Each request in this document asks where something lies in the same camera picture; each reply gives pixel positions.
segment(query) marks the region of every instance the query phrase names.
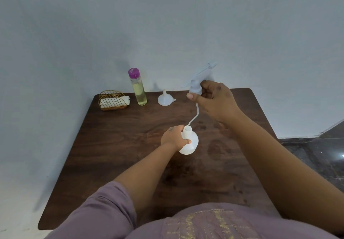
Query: hand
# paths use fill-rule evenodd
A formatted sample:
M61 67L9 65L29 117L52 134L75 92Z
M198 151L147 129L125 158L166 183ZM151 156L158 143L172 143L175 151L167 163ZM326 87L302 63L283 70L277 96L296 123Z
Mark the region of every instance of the hand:
M208 115L225 124L240 112L232 92L223 83L206 80L201 82L202 95L188 93L187 97L204 107Z
M175 151L179 151L183 146L191 144L191 140L183 139L182 137L181 132L184 127L184 125L179 125L169 128L161 138L161 145L170 143L175 147Z

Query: sleeve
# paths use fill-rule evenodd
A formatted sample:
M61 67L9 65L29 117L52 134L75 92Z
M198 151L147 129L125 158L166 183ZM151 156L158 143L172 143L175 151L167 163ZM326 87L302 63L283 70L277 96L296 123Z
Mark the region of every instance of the sleeve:
M46 239L121 239L136 228L136 212L126 189L118 182L104 185Z

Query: person's right hand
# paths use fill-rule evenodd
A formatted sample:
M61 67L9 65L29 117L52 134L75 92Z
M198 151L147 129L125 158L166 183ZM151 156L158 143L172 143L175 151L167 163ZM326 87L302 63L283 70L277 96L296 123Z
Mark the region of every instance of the person's right hand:
M202 95L188 93L187 97L204 107L212 119L226 124L228 120L238 115L240 109L232 92L226 85L206 80L201 82L201 86Z

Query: purple garment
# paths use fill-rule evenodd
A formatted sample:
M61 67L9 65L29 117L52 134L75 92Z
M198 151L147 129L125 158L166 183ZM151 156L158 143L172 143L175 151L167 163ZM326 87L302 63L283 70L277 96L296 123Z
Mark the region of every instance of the purple garment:
M46 239L335 239L315 226L228 203L189 207L136 229L126 189L109 182L98 189Z

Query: spray bottle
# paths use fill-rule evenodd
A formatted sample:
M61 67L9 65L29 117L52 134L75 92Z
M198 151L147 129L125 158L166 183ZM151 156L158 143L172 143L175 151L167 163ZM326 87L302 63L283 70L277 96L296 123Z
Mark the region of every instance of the spray bottle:
M208 66L201 72L194 75L190 81L190 83L182 86L183 88L190 86L189 92L196 93L201 95L202 94L202 86L200 83L204 80L212 79L212 69L216 66L216 63L208 63ZM198 103L196 103L197 107L197 115L189 122L187 126L184 127L182 134L183 139L191 140L191 144L187 144L183 146L180 153L184 155L189 155L196 150L198 145L198 136L195 132L192 131L190 124L198 117L200 114L200 109L198 107Z

